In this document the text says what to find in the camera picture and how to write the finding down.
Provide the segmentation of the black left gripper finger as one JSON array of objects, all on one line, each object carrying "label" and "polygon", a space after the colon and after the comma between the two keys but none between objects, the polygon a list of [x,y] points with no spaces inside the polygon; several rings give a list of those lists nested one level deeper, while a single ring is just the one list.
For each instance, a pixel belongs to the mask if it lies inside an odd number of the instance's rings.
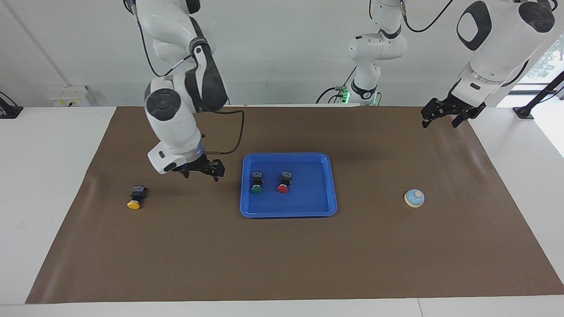
[{"label": "black left gripper finger", "polygon": [[421,110],[422,127],[427,128],[436,118],[442,117],[442,102],[438,99],[431,99]]},{"label": "black left gripper finger", "polygon": [[453,119],[453,128],[457,128],[464,121],[474,120],[485,108],[486,103],[481,103],[478,107],[472,107],[469,110],[461,111],[460,114]]}]

